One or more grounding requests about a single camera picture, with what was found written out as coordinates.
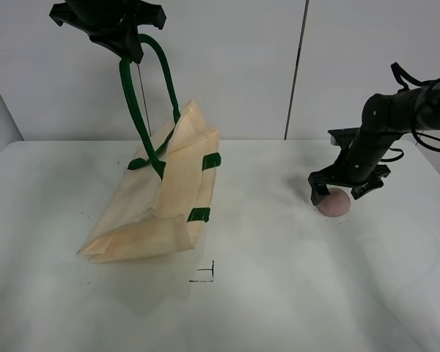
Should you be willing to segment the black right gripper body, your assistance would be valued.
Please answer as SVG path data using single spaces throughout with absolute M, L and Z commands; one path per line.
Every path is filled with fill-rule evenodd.
M 360 167 L 352 171 L 343 166 L 331 165 L 312 172 L 308 177 L 308 182 L 311 186 L 326 184 L 351 188 L 352 183 L 362 182 L 368 177 L 378 177 L 383 181 L 390 174 L 389 167 L 386 165 L 376 165 L 367 176 L 364 175 L 364 171 L 367 171 L 367 169 Z

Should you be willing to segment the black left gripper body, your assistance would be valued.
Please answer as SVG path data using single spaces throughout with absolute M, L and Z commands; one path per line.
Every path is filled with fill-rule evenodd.
M 68 24 L 102 43 L 111 40 L 128 45 L 137 41 L 138 27 L 162 29 L 166 14 L 159 4 L 145 1 L 78 1 L 54 4 L 50 17 L 58 26 Z

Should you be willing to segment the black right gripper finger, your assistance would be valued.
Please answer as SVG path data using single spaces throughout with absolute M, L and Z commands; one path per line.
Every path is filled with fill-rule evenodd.
M 360 199 L 371 191 L 380 189 L 384 182 L 378 177 L 368 177 L 366 180 L 358 183 L 352 183 L 351 195 L 354 199 Z
M 314 184 L 312 186 L 311 201 L 313 205 L 319 205 L 329 195 L 330 191 L 326 184 Z

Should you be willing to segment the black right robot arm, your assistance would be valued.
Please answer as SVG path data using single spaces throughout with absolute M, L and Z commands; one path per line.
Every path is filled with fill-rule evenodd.
M 391 163 L 385 154 L 407 133 L 426 149 L 440 153 L 440 148 L 423 140 L 430 131 L 440 131 L 440 78 L 419 81 L 396 62 L 391 69 L 401 86 L 397 93 L 371 96 L 362 110 L 360 127 L 329 131 L 340 154 L 332 165 L 309 175 L 313 205 L 330 195 L 329 186 L 350 188 L 354 199 L 382 188 Z

